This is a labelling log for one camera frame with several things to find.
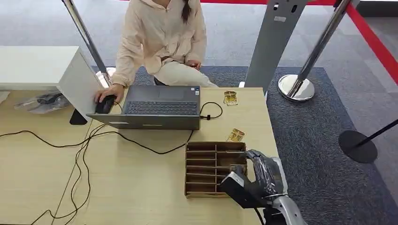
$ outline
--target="gray floor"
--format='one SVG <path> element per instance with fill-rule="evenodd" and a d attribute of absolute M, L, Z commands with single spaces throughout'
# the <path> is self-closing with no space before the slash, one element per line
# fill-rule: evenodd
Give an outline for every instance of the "gray floor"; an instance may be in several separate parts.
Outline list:
<path fill-rule="evenodd" d="M 114 65 L 128 3 L 118 0 L 75 0 L 75 3 L 105 64 Z M 209 39 L 204 65 L 248 66 L 265 8 L 264 5 L 203 4 Z M 323 6 L 305 8 L 279 66 L 303 65 L 332 10 Z M 397 20 L 367 21 L 397 57 Z M 61 0 L 0 1 L 0 30 L 0 45 L 80 45 L 93 63 Z M 396 119 L 398 86 L 348 16 L 316 66 L 325 69 L 360 132 L 369 135 Z M 375 164 L 396 202 L 397 134 L 398 127 L 375 140 L 380 150 Z"/>

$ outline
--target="gold card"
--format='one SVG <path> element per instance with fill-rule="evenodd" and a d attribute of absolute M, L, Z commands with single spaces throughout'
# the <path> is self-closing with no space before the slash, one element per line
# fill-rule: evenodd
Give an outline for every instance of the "gold card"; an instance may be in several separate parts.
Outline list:
<path fill-rule="evenodd" d="M 235 91 L 228 90 L 224 92 L 224 104 L 228 106 L 237 105 L 237 96 Z"/>
<path fill-rule="evenodd" d="M 233 129 L 230 135 L 228 136 L 227 141 L 228 142 L 241 142 L 243 137 L 245 136 L 245 133 L 238 130 L 238 129 Z"/>

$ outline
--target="person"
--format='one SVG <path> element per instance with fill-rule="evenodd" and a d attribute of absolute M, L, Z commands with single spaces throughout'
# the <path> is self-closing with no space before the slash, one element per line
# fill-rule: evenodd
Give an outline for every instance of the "person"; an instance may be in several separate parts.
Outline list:
<path fill-rule="evenodd" d="M 142 64 L 156 85 L 217 87 L 199 71 L 206 45 L 200 0 L 131 0 L 112 85 L 100 90 L 95 102 L 108 95 L 120 102 Z"/>

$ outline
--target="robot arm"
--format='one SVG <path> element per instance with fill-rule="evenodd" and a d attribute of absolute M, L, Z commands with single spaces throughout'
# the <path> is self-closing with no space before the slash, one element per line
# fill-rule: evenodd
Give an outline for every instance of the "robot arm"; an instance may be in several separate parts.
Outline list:
<path fill-rule="evenodd" d="M 234 166 L 221 182 L 221 188 L 242 208 L 264 208 L 265 224 L 307 225 L 297 204 L 284 193 L 286 180 L 282 165 L 259 151 L 249 150 L 245 156 L 253 161 L 255 182 Z"/>

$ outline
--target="cardboard organizer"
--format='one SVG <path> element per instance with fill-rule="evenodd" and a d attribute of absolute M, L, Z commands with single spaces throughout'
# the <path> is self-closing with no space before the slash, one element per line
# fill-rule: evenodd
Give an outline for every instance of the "cardboard organizer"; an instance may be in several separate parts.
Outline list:
<path fill-rule="evenodd" d="M 247 173 L 243 142 L 190 142 L 185 151 L 185 196 L 228 197 L 219 184 L 232 165 L 243 165 Z"/>

